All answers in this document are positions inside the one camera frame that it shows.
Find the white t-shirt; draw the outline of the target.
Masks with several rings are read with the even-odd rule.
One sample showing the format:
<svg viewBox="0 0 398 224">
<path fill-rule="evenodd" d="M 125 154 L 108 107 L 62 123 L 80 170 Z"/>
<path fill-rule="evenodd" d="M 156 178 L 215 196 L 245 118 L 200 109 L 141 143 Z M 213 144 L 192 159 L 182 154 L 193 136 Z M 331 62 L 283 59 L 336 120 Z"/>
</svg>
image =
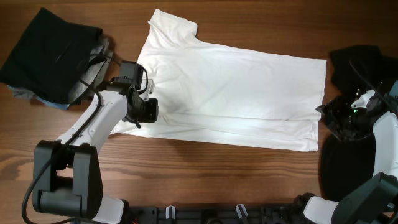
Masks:
<svg viewBox="0 0 398 224">
<path fill-rule="evenodd" d="M 154 81 L 154 123 L 113 133 L 293 151 L 318 149 L 326 61 L 197 39 L 195 22 L 155 10 L 138 62 Z"/>
</svg>

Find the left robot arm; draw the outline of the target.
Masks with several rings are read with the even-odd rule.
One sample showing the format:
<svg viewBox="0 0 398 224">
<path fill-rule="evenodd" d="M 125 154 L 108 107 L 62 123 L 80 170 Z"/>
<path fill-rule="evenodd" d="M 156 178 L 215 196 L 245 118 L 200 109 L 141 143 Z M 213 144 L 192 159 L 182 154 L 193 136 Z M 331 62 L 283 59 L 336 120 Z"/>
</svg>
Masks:
<svg viewBox="0 0 398 224">
<path fill-rule="evenodd" d="M 119 66 L 119 75 L 94 90 L 93 101 L 67 132 L 35 147 L 33 181 L 22 203 L 26 223 L 29 199 L 36 212 L 64 216 L 65 223 L 137 223 L 126 200 L 104 194 L 98 154 L 118 122 L 137 128 L 156 122 L 158 101 L 142 98 L 150 93 L 142 65 Z"/>
</svg>

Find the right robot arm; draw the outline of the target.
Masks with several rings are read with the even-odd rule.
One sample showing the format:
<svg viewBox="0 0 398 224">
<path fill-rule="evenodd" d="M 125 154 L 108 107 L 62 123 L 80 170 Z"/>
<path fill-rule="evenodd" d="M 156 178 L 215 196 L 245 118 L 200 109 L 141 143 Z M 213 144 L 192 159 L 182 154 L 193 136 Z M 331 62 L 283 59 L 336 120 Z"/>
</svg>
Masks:
<svg viewBox="0 0 398 224">
<path fill-rule="evenodd" d="M 297 205 L 310 223 L 397 223 L 397 81 L 317 108 L 331 131 L 320 158 L 324 197 Z"/>
</svg>

